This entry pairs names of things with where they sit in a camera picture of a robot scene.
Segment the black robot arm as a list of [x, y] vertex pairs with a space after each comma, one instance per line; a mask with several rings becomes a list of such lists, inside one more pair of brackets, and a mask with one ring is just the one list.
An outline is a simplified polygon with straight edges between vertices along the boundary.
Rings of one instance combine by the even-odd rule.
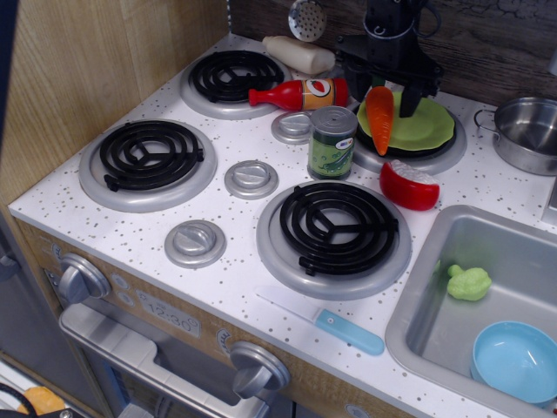
[[444, 70], [420, 47], [434, 36], [441, 18], [428, 1], [369, 1], [363, 35], [336, 39], [349, 92], [359, 102], [380, 80], [403, 87], [399, 116], [410, 118], [422, 98], [435, 96]]

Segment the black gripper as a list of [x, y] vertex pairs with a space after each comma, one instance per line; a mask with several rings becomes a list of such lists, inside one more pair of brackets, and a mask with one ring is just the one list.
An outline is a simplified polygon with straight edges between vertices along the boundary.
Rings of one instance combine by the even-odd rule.
[[363, 35], [340, 35], [335, 48], [351, 96], [362, 102], [377, 78], [403, 85], [399, 116], [410, 118], [420, 100], [435, 94], [443, 69], [419, 45], [425, 34], [417, 24], [390, 34], [377, 24]]

